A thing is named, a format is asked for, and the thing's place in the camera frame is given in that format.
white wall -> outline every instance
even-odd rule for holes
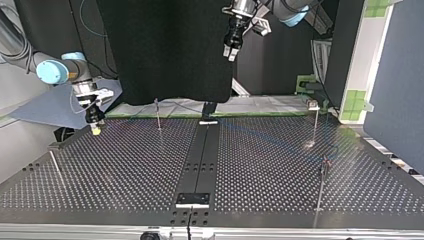
[[[13,0],[1,2],[14,6]],[[7,10],[5,13],[20,26],[13,14]],[[48,90],[49,86],[35,74],[26,75],[20,68],[0,64],[0,118]],[[0,182],[42,156],[47,146],[55,141],[53,131],[57,127],[13,121],[0,120]]]
[[[369,102],[392,11],[393,6],[390,6],[386,10],[385,17],[362,18],[340,112],[343,112],[348,90],[366,91],[365,100]],[[345,124],[363,124],[366,113],[366,111],[362,111],[358,121],[341,120],[341,122]]]

black bracket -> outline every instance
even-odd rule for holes
[[[177,198],[177,208],[209,208],[209,193],[180,193]]]

gray wall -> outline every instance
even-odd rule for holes
[[[394,7],[365,131],[424,173],[424,1]]]

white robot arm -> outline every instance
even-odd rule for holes
[[[91,126],[93,134],[100,134],[100,126],[104,123],[105,116],[99,106],[112,99],[113,91],[97,88],[82,53],[66,53],[62,55],[62,59],[56,59],[35,51],[22,30],[16,27],[2,10],[0,43],[7,51],[0,53],[6,62],[25,69],[27,73],[36,73],[47,84],[71,82],[74,95],[86,112],[87,124]]]
[[[255,18],[261,5],[266,6],[282,23],[289,27],[296,26],[310,10],[315,0],[233,0],[231,6],[222,12],[231,15],[228,33],[224,38],[224,56],[234,61],[243,45],[243,33]]]

optical breadboard table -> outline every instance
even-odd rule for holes
[[[198,121],[81,131],[0,185],[0,223],[424,230],[424,187],[332,117],[315,138],[313,116]],[[177,208],[182,193],[209,205]]]

